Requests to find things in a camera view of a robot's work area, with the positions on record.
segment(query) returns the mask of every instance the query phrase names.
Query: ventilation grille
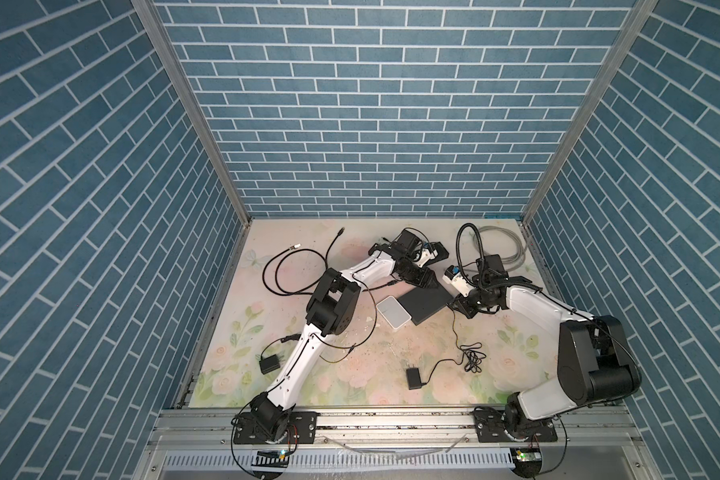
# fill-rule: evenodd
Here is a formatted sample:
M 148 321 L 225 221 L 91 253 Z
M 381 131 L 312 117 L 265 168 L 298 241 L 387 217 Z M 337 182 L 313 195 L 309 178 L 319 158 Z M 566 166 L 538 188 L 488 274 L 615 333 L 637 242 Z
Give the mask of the ventilation grille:
M 256 458 L 257 471 L 280 472 L 281 468 L 264 467 L 274 460 L 257 457 L 254 452 L 236 452 L 237 461 L 250 469 Z M 239 470 L 229 452 L 218 450 L 194 450 L 190 452 L 168 452 L 165 470 L 169 471 L 226 471 Z M 429 453 L 412 458 L 397 458 L 389 454 L 364 454 L 350 452 L 343 448 L 320 449 L 297 452 L 291 456 L 288 472 L 356 472 L 370 470 L 410 470 L 439 468 L 514 468 L 508 448 L 459 448 L 448 453 Z

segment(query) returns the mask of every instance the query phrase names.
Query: robotic arm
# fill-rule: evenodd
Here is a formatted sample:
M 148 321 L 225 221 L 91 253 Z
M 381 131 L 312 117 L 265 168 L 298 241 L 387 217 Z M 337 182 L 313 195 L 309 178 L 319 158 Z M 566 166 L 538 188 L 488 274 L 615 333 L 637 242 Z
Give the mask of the robotic arm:
M 388 244 L 375 244 L 368 254 L 346 270 L 328 268 L 322 274 L 307 302 L 307 322 L 296 348 L 269 388 L 251 400 L 251 413 L 266 440 L 274 442 L 285 435 L 307 375 L 326 344 L 349 326 L 360 293 L 391 274 L 416 286 L 436 287 L 438 281 L 427 265 L 448 258 L 441 243 L 425 243 L 407 230 Z
M 477 274 L 468 279 L 457 266 L 445 271 L 443 280 L 459 291 L 451 303 L 453 310 L 472 318 L 493 307 L 509 309 L 560 338 L 557 377 L 508 398 L 504 426 L 512 437 L 525 439 L 552 416 L 623 398 L 640 387 L 640 373 L 626 349 L 620 321 L 576 311 L 542 293 L 528 279 L 509 277 L 499 255 L 484 256 L 477 263 L 482 278 Z

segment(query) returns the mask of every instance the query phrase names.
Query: table surface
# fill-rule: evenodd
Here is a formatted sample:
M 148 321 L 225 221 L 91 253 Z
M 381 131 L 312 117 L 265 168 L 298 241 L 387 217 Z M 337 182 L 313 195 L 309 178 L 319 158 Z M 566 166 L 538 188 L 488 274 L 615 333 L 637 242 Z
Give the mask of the table surface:
M 237 266 L 230 291 L 222 308 L 210 348 L 202 365 L 190 408 L 240 407 L 265 390 L 278 371 L 262 375 L 259 371 L 261 350 L 279 337 L 302 331 L 307 296 L 280 297 L 269 293 L 262 284 L 262 268 L 280 251 L 293 244 L 324 253 L 341 227 L 345 227 L 334 245 L 328 264 L 336 270 L 348 268 L 368 257 L 368 248 L 383 236 L 392 239 L 403 227 L 424 232 L 433 242 L 442 242 L 450 253 L 447 260 L 431 265 L 442 277 L 456 263 L 455 239 L 465 220 L 458 219 L 354 219 L 354 220 L 254 220 Z M 520 234 L 514 220 L 471 220 L 477 226 L 502 226 Z M 461 239 L 464 264 L 477 258 L 470 230 Z M 500 232 L 483 232 L 487 252 L 511 255 L 514 244 Z M 274 266 L 267 279 L 273 283 Z M 282 265 L 279 281 L 283 288 L 297 290 L 320 277 L 322 260 L 315 254 L 295 254 Z M 533 258 L 512 273 L 526 276 L 543 286 Z M 376 285 L 388 282 L 380 280 Z M 412 286 L 398 283 L 373 292 L 376 302 L 387 296 L 399 297 Z M 447 286 L 451 293 L 457 292 Z M 465 372 L 452 362 L 443 362 L 430 384 L 408 390 L 405 370 L 417 366 L 426 379 L 437 360 L 458 360 L 451 323 L 454 314 L 448 308 L 416 326 L 407 322 L 393 330 L 382 316 L 371 338 L 349 357 L 337 364 L 318 360 L 298 398 L 300 406 L 377 406 L 377 405 L 470 405 L 504 403 L 512 392 L 531 388 L 556 374 L 557 337 L 550 335 L 525 316 L 503 310 L 496 315 L 478 314 L 467 319 L 456 313 L 455 328 L 461 344 L 482 342 L 488 355 L 480 365 L 482 372 Z M 361 294 L 352 323 L 336 345 L 351 345 L 365 339 L 374 323 L 374 304 L 368 293 Z M 278 354 L 285 363 L 296 342 L 270 347 L 267 355 Z M 338 360 L 344 351 L 326 348 L 327 360 Z

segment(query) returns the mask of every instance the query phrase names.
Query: black tablet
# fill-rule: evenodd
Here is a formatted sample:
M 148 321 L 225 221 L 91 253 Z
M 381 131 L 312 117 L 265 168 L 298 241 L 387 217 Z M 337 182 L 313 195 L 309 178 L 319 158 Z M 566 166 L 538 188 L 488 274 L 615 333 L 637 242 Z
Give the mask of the black tablet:
M 411 321 L 418 325 L 453 300 L 453 296 L 438 282 L 437 288 L 415 287 L 398 298 L 398 302 L 411 314 Z

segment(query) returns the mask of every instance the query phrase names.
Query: black mounting plate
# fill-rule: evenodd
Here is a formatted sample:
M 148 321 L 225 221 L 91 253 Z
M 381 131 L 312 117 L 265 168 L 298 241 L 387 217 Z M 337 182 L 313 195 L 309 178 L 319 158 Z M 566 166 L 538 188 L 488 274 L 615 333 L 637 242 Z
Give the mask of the black mounting plate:
M 546 425 L 533 429 L 528 428 L 528 430 L 525 431 L 525 433 L 528 434 L 528 438 L 513 438 L 507 434 L 507 429 L 504 427 L 504 420 L 502 419 L 503 415 L 499 410 L 489 407 L 474 411 L 474 428 L 478 432 L 478 442 L 528 442 L 528 438 L 533 436 L 533 434 L 536 434 L 536 439 L 539 442 L 557 441 L 557 433 L 554 426 L 548 427 Z
M 265 445 L 264 435 L 258 433 L 256 420 L 250 412 L 241 413 L 237 419 L 238 428 L 235 429 L 235 445 Z M 317 412 L 291 412 L 288 418 L 289 429 L 291 425 L 298 432 L 298 443 L 315 443 L 315 427 L 317 427 Z M 288 436 L 284 436 L 278 444 L 287 444 Z

